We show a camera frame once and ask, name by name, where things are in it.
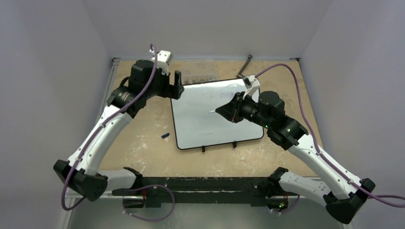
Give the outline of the white whiteboard black frame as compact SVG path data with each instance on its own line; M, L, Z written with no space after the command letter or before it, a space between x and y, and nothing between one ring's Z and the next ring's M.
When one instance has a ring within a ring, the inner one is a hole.
M177 148L186 150L262 138L264 130L256 124L247 120L233 124L217 113L208 113L245 90L241 79L184 86L180 99L171 100Z

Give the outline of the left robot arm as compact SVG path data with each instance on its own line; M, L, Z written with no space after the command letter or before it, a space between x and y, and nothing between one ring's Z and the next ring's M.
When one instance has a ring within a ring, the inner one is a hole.
M136 61L118 88L112 91L96 125L67 159L57 160L53 170L67 188L82 198L95 201L105 191L126 190L137 195L142 190L141 174L125 167L118 171L100 172L99 167L109 148L120 132L146 106L147 100L154 97L178 100L184 91L180 71L174 72L174 83L170 84L168 65L150 60Z

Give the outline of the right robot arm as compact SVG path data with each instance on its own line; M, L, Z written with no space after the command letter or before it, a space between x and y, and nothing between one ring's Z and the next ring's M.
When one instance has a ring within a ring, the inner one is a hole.
M261 93L257 102L244 92L235 93L215 113L232 123L247 120L265 128L273 143L299 158L321 179L315 181L279 167L267 178L268 197L295 193L323 206L338 222L349 224L368 198L362 189L372 192L375 188L369 178L359 178L324 152L300 122L285 114L285 103L276 92Z

